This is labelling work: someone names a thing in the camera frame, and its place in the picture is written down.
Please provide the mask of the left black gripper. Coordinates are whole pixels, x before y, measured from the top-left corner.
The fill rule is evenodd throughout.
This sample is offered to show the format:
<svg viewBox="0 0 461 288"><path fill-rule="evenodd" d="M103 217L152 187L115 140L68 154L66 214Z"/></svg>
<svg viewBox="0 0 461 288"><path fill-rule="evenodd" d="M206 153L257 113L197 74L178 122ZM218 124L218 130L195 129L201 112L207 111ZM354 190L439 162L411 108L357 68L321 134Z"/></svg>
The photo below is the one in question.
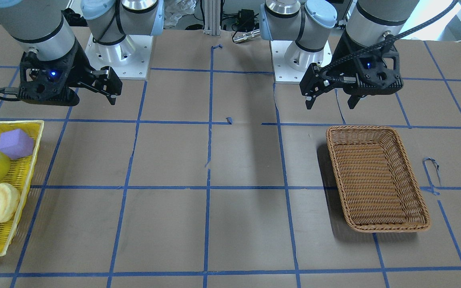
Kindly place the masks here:
<svg viewBox="0 0 461 288"><path fill-rule="evenodd" d="M387 34L369 47L354 41L344 31L332 61L321 68L317 63L307 67L299 87L306 98L306 109L312 109L315 99L322 94L324 81L350 94L347 104L353 110L362 96L390 95L404 87L399 71L399 53L394 46L399 37Z"/></svg>

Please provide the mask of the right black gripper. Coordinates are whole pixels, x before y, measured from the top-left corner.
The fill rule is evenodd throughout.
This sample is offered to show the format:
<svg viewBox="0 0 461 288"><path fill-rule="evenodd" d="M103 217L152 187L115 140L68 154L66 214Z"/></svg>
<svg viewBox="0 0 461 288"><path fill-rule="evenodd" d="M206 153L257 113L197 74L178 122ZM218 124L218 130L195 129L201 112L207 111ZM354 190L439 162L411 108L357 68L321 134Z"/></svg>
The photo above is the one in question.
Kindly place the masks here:
<svg viewBox="0 0 461 288"><path fill-rule="evenodd" d="M24 52L20 60L20 84L16 98L28 104L75 106L79 97L71 89L81 87L104 95L110 105L122 93L122 80L112 67L93 70L78 40L56 60L41 61Z"/></svg>

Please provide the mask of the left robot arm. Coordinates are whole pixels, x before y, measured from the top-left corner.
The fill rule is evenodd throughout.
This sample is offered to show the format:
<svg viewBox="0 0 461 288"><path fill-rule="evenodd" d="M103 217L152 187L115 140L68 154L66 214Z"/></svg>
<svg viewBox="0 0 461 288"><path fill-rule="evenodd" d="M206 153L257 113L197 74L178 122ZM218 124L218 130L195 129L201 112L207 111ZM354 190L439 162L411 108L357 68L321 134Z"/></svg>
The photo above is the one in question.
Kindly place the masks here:
<svg viewBox="0 0 461 288"><path fill-rule="evenodd" d="M311 109L322 93L341 88L349 94L349 108L369 95L390 95L403 88L399 71L399 53L393 44L353 56L361 49L393 40L410 17L417 0L359 0L335 48L331 62L313 60L302 66L305 74L299 84ZM264 40L293 41L297 51L320 53L331 29L337 23L337 11L325 0L266 0L261 5L259 24ZM351 56L350 60L338 60Z"/></svg>

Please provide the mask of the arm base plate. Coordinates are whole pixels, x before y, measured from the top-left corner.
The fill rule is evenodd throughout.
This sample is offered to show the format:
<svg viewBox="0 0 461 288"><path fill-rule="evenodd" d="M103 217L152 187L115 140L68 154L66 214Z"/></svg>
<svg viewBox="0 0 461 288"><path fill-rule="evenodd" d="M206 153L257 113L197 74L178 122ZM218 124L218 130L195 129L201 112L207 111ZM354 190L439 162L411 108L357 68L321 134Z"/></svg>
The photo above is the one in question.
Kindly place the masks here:
<svg viewBox="0 0 461 288"><path fill-rule="evenodd" d="M299 84L309 64L315 63L324 67L332 59L328 41L318 52L302 50L295 41L271 41L270 47L277 84Z"/></svg>
<svg viewBox="0 0 461 288"><path fill-rule="evenodd" d="M104 46L94 43L90 35L85 53L97 70L110 66L121 80L146 80L153 40L155 38L149 35L128 35L119 44Z"/></svg>

